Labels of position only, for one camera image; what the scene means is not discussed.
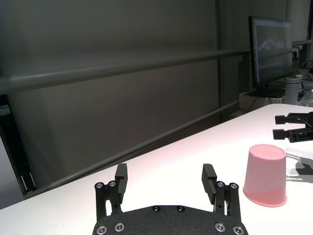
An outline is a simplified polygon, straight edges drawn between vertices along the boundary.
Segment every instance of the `pink cup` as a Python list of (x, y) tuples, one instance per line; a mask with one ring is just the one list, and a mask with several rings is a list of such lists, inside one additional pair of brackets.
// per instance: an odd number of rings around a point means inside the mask
[(265, 207), (286, 203), (286, 153), (283, 149), (266, 144), (250, 148), (244, 194)]

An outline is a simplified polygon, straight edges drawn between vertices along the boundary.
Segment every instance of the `horizontal bar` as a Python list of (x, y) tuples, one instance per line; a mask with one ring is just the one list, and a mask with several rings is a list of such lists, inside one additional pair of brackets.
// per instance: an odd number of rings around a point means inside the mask
[[(293, 47), (312, 43), (313, 40), (299, 41), (292, 44)], [(57, 72), (13, 75), (0, 78), (0, 95), (21, 91), (28, 91), (44, 87), (58, 86), (68, 83), (88, 81), (98, 78), (111, 77), (133, 72), (155, 70), (177, 65), (197, 63), (214, 59), (221, 59), (231, 56), (250, 53), (250, 49), (229, 49), (174, 57), (162, 61), (150, 61), (143, 63), (128, 63), (122, 65), (105, 65), (101, 67), (83, 68), (76, 70), (64, 70)]]
[(212, 111), (212, 112), (210, 112), (210, 113), (208, 113), (208, 114), (206, 114), (204, 116), (201, 116), (201, 117), (196, 118), (196, 119), (194, 119), (194, 120), (192, 120), (190, 122), (187, 122), (187, 123), (185, 123), (185, 124), (183, 124), (183, 125), (181, 125), (179, 127), (176, 127), (176, 128), (174, 128), (174, 129), (172, 129), (170, 131), (167, 131), (167, 132), (165, 132), (165, 133), (163, 133), (163, 134), (161, 134), (159, 136), (156, 136), (156, 137), (154, 137), (154, 138), (152, 138), (152, 139), (150, 139), (148, 141), (145, 141), (145, 142), (143, 142), (141, 144), (138, 144), (138, 145), (136, 145), (136, 146), (134, 146), (132, 148), (129, 148), (129, 149), (127, 149), (127, 150), (125, 150), (125, 151), (123, 151), (121, 153), (118, 153), (118, 154), (116, 154), (116, 155), (114, 155), (112, 157), (109, 157), (109, 158), (107, 158), (107, 159), (105, 159), (105, 160), (103, 160), (103, 161), (101, 161), (99, 163), (91, 165), (91, 166), (83, 169), (82, 171), (76, 172), (76, 173), (74, 173), (74, 174), (72, 174), (70, 176), (67, 176), (67, 177), (65, 177), (65, 178), (63, 178), (61, 180), (58, 180), (58, 181), (56, 181), (56, 182), (54, 182), (54, 183), (52, 183), (52, 184), (50, 184), (50, 185), (48, 185), (48, 186), (46, 186), (44, 188), (40, 188), (40, 189), (38, 189), (38, 190), (36, 190), (34, 192), (31, 192), (31, 193), (25, 195), (24, 198), (28, 199), (28, 198), (31, 198), (33, 196), (36, 196), (36, 195), (39, 195), (41, 193), (47, 192), (49, 190), (52, 190), (54, 188), (60, 187), (60, 186), (65, 185), (65, 184), (68, 184), (68, 183), (70, 183), (72, 181), (78, 180), (78, 179), (80, 179), (80, 178), (82, 178), (84, 176), (87, 176), (87, 175), (89, 175), (89, 174), (91, 174), (91, 173), (93, 173), (93, 172), (95, 172), (95, 171), (105, 167), (106, 165), (114, 163), (114, 162), (116, 162), (116, 161), (118, 161), (118, 160), (120, 160), (120, 159), (122, 159), (122, 158), (124, 158), (124, 157), (126, 157), (128, 155), (130, 155), (130, 154), (133, 154), (133, 153), (141, 150), (142, 148), (145, 148), (145, 147), (147, 147), (147, 146), (149, 146), (149, 145), (151, 145), (151, 144), (153, 144), (153, 143), (155, 143), (157, 141), (160, 141), (160, 140), (162, 140), (162, 139), (164, 139), (164, 138), (166, 138), (166, 137), (168, 137), (168, 136), (170, 136), (170, 135), (172, 135), (172, 134), (174, 134), (174, 133), (176, 133), (178, 131), (181, 131), (181, 130), (183, 130), (183, 129), (185, 129), (185, 128), (187, 128), (187, 127), (189, 127), (189, 126), (191, 126), (191, 125), (193, 125), (193, 124), (195, 124), (195, 123), (197, 123), (199, 121), (202, 121), (202, 120), (204, 120), (204, 119), (206, 119), (206, 118), (208, 118), (208, 117), (210, 117), (210, 116), (212, 116), (214, 114), (220, 113), (221, 111), (223, 111), (225, 109), (228, 109), (228, 108), (230, 108), (230, 107), (232, 107), (232, 106), (234, 106), (234, 105), (236, 105), (238, 103), (239, 103), (239, 101), (237, 100), (237, 101), (232, 102), (232, 103), (230, 103), (228, 105), (225, 105), (225, 106), (223, 106), (223, 107), (221, 107), (219, 109), (216, 109), (216, 110), (214, 110), (214, 111)]

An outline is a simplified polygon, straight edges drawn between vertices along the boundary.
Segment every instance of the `mechanical arm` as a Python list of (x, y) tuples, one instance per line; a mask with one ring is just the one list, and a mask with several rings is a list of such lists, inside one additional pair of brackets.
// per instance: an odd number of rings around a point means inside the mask
[(288, 131), (285, 131), (283, 129), (273, 130), (273, 136), (275, 140), (284, 140), (285, 138), (287, 138), (291, 143), (313, 140), (313, 112), (310, 112), (308, 114), (290, 113), (287, 116), (275, 116), (275, 122), (276, 124), (305, 124), (305, 128), (301, 129), (293, 129)]
[[(119, 164), (115, 180), (107, 185), (95, 184), (97, 222), (93, 235), (248, 235), (241, 222), (238, 185), (217, 181), (210, 164), (203, 165), (202, 183), (214, 205), (213, 212), (181, 205), (122, 212), (127, 179), (127, 165)], [(162, 185), (156, 190), (162, 192)], [(193, 185), (186, 185), (185, 190), (193, 190)], [(107, 200), (111, 203), (111, 215), (107, 215)]]

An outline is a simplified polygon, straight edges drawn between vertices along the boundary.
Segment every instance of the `table surface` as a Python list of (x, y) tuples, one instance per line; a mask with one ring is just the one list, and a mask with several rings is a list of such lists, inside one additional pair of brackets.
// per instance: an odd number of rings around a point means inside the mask
[[(277, 126), (275, 115), (311, 111), (313, 108), (268, 105), (127, 161), (129, 179), (122, 210), (185, 205), (212, 211), (201, 182), (202, 165), (210, 163), (218, 180), (226, 184), (236, 182), (240, 186), (242, 222), (249, 234), (310, 234), (313, 176), (287, 180), (287, 203), (278, 208), (254, 204), (244, 196), (242, 188), (248, 150), (255, 144), (275, 144), (287, 153), (313, 159), (313, 142), (289, 143), (288, 140), (275, 141), (272, 137), (272, 129), (303, 127), (300, 124)], [(287, 175), (297, 175), (296, 163), (287, 158)], [(110, 167), (0, 210), (0, 234), (91, 234), (96, 223), (94, 184), (113, 180), (115, 170), (116, 166)]]

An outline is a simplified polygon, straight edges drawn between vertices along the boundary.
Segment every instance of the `monitor screen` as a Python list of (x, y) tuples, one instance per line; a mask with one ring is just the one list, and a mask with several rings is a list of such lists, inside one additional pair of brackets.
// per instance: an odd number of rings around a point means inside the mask
[(291, 22), (249, 17), (249, 32), (254, 85), (292, 74)]

